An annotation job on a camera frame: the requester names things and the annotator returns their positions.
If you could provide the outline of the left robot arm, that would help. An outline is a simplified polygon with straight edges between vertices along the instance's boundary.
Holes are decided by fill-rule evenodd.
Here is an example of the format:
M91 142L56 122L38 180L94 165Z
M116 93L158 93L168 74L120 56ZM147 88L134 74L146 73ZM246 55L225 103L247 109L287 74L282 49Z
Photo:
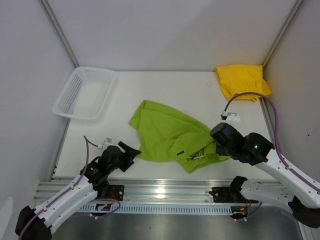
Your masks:
M110 201L117 204L114 190L108 182L109 175L119 169L125 172L141 154L122 141L109 145L100 156L87 160L80 173L65 188L39 205L24 207L18 216L15 233L20 240L50 240L54 232L91 201Z

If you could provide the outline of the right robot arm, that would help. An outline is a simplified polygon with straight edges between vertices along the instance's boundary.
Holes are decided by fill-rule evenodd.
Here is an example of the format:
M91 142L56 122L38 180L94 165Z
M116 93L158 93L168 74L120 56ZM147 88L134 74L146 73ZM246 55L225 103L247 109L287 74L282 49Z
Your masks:
M209 134L231 159L264 171L284 186L280 189L236 176L227 187L227 202L251 200L267 203L289 212L305 226L319 228L319 182L289 161L282 161L282 155L277 153L274 145L259 133L242 136L232 125L221 122Z

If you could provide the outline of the green shorts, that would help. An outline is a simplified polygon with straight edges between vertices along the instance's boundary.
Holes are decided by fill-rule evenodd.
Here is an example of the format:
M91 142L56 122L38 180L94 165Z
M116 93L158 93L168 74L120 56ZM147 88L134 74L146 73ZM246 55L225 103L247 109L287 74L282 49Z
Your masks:
M137 130L142 160L177 162L189 174L229 160L219 152L207 125L170 106L144 100L129 124Z

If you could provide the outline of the yellow shorts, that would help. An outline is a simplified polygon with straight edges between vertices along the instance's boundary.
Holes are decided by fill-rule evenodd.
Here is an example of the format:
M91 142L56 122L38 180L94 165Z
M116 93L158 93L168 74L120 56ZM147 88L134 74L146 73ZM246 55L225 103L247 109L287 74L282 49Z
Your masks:
M217 66L215 73L223 95L230 100L235 95L247 93L239 96L238 100L252 100L256 102L259 99L259 93L266 97L272 95L272 91L263 79L263 66L252 64L231 64Z

